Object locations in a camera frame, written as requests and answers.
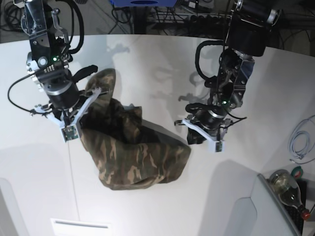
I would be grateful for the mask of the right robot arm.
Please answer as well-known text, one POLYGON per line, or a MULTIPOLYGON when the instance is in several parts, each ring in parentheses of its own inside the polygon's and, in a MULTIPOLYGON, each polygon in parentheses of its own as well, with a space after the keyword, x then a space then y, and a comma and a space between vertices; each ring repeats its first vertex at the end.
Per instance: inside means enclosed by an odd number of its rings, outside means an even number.
POLYGON ((27 57, 28 77, 47 94, 50 101, 43 113, 56 111, 66 117, 80 100, 74 76, 68 69, 73 54, 79 52, 84 42, 80 9, 75 1, 66 1, 79 22, 79 43, 72 49, 69 33, 60 24, 58 8, 50 7, 46 0, 15 0, 13 4, 24 10, 21 28, 28 36, 31 47, 27 57))

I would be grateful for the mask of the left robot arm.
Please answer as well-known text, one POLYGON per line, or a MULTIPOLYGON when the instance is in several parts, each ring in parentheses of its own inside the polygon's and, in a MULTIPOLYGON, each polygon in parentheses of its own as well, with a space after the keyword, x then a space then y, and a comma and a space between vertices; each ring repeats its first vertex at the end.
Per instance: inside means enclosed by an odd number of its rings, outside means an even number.
POLYGON ((231 112, 243 105, 255 63, 253 58, 263 56, 279 12, 270 0, 237 0, 223 39, 198 45, 195 67, 210 95, 206 103, 195 102, 185 107, 189 115, 181 123, 188 127, 188 144, 201 144, 207 139, 221 143, 229 127, 243 120, 231 112), (200 67, 201 50, 215 45, 223 47, 219 70, 216 76, 208 77, 200 67))

